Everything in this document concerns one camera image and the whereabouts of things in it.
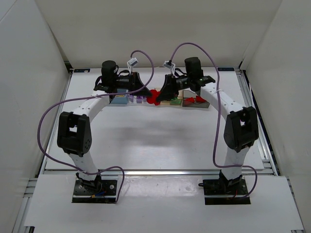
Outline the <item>green lego block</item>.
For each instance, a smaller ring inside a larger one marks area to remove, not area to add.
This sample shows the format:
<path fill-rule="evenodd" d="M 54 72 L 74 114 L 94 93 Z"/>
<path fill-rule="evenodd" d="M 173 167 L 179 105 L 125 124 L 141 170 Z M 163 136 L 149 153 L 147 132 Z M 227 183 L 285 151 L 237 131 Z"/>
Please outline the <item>green lego block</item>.
<path fill-rule="evenodd" d="M 170 100 L 170 105 L 176 105 L 176 106 L 178 106 L 178 105 L 181 105 L 181 103 L 182 103 L 182 100 L 179 99 L 179 98 L 174 98 L 174 99 L 171 99 L 171 100 Z"/>

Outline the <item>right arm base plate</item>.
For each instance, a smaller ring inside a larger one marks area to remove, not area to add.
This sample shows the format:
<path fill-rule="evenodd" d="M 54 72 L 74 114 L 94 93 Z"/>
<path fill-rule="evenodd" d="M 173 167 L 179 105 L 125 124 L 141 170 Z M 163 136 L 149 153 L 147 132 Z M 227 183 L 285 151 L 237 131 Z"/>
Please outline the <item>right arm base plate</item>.
<path fill-rule="evenodd" d="M 203 188 L 205 205 L 250 205 L 245 179 L 225 190 L 218 179 L 205 179 L 198 184 Z"/>

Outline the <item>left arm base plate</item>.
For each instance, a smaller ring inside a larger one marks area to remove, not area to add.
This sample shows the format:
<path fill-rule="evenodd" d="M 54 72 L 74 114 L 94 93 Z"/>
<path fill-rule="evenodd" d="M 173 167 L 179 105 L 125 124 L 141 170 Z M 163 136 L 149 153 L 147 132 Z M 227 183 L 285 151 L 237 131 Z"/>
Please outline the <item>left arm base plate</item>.
<path fill-rule="evenodd" d="M 117 200 L 117 184 L 118 180 L 97 179 L 94 182 L 84 181 L 76 178 L 72 203 L 103 203 L 115 204 Z"/>

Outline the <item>purple lego block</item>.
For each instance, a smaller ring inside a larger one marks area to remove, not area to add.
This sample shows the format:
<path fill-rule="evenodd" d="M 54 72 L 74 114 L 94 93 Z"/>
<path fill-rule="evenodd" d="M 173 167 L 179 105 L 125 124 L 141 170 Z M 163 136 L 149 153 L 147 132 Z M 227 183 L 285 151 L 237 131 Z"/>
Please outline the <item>purple lego block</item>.
<path fill-rule="evenodd" d="M 137 96 L 136 97 L 136 103 L 143 104 L 146 102 L 146 98 L 144 96 Z"/>
<path fill-rule="evenodd" d="M 128 99 L 129 99 L 130 102 L 134 102 L 134 96 L 133 95 L 129 95 Z"/>

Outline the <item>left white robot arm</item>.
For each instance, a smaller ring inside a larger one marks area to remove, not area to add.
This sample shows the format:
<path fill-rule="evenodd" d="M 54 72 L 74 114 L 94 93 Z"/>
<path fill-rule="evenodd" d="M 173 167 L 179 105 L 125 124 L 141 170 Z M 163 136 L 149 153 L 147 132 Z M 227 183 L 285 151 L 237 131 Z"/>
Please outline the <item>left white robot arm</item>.
<path fill-rule="evenodd" d="M 121 76 L 117 74 L 119 67 L 116 62 L 103 62 L 102 74 L 95 81 L 91 99 L 74 111 L 62 112 L 59 116 L 57 145 L 81 169 L 76 176 L 83 184 L 96 186 L 101 180 L 89 152 L 92 144 L 90 125 L 95 116 L 111 103 L 118 90 L 134 92 L 135 96 L 152 96 L 151 91 L 143 86 L 139 73 L 132 71 L 137 63 L 137 58 L 130 59 L 127 62 L 127 75 Z"/>

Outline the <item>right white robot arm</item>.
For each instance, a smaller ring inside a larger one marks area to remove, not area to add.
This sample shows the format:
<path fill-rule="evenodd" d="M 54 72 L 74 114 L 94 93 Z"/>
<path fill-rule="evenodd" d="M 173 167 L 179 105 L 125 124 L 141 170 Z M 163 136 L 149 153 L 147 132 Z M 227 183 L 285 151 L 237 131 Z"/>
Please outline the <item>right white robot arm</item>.
<path fill-rule="evenodd" d="M 237 184 L 242 178 L 242 166 L 246 154 L 259 137 L 257 112 L 254 107 L 244 107 L 217 87 L 216 80 L 204 75 L 198 57 L 185 59 L 186 72 L 175 74 L 172 61 L 164 62 L 170 69 L 165 82 L 156 97 L 156 102 L 171 100 L 180 90 L 189 88 L 209 102 L 225 120 L 224 140 L 227 154 L 224 165 L 220 166 L 220 180 L 226 186 Z"/>

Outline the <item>red lego piece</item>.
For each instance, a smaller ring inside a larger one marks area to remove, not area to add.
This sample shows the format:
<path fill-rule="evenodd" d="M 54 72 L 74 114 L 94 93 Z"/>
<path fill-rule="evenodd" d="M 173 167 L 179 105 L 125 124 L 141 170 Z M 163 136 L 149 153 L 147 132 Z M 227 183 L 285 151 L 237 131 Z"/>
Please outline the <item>red lego piece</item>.
<path fill-rule="evenodd" d="M 193 97 L 191 97 L 191 98 L 186 98 L 186 99 L 184 99 L 183 101 L 188 102 L 188 103 L 195 103 L 195 102 L 196 102 L 195 99 L 194 99 Z"/>
<path fill-rule="evenodd" d="M 203 98 L 201 98 L 200 96 L 196 96 L 196 101 L 199 102 L 199 103 L 203 103 L 205 102 L 205 100 Z"/>

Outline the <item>red lego block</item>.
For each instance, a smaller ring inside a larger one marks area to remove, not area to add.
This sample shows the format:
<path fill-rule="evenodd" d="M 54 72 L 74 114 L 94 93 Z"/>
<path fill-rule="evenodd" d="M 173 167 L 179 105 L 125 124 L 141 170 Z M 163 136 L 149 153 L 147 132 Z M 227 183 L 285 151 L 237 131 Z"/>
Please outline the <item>red lego block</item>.
<path fill-rule="evenodd" d="M 149 103 L 149 104 L 154 104 L 155 106 L 158 106 L 160 105 L 160 102 L 156 100 L 156 98 L 159 96 L 160 94 L 160 91 L 157 91 L 156 89 L 152 89 L 150 90 L 151 92 L 151 96 L 148 96 L 146 98 L 146 101 Z"/>

